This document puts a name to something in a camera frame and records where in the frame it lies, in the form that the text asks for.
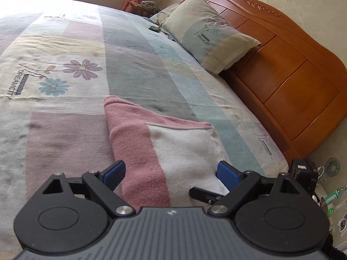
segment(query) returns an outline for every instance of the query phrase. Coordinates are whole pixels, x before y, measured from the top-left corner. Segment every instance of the white fan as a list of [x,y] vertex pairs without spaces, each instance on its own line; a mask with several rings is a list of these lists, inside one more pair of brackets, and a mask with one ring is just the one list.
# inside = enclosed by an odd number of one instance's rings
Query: white fan
[[340,170],[340,162],[337,158],[331,157],[324,167],[328,177],[334,177]]

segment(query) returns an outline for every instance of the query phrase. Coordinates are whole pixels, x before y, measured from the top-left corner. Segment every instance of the bed sheet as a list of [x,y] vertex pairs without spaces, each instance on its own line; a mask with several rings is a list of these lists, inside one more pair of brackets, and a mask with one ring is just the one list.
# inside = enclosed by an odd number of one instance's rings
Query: bed sheet
[[0,258],[20,251],[13,219],[52,173],[81,175],[115,160],[103,109],[112,94],[211,123],[241,171],[287,170],[229,86],[151,25],[78,1],[0,0]]

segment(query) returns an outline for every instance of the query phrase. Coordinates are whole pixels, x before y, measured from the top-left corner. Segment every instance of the pink towel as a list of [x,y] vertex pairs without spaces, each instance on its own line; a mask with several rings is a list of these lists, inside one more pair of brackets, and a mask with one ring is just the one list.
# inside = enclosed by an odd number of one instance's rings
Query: pink towel
[[116,96],[104,107],[113,154],[126,164],[122,194],[134,208],[204,206],[189,197],[193,186],[228,193],[214,174],[227,155],[210,123],[158,115]]

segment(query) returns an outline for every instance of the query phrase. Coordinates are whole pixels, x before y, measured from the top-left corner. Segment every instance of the nightstand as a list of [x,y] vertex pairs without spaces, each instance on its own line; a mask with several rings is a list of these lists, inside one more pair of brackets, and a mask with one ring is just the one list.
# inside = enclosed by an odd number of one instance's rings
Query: nightstand
[[144,7],[141,4],[135,3],[133,1],[129,1],[131,7],[135,10],[134,14],[145,16],[147,18],[150,18],[152,15],[155,15],[156,12],[151,11],[150,9]]

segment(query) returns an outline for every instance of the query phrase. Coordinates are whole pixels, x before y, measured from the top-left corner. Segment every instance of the wooden headboard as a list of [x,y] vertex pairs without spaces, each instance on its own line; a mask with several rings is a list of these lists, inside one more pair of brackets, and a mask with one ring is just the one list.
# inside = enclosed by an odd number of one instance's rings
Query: wooden headboard
[[341,60],[263,2],[206,1],[232,27],[261,42],[221,77],[289,163],[310,155],[347,114],[347,72]]

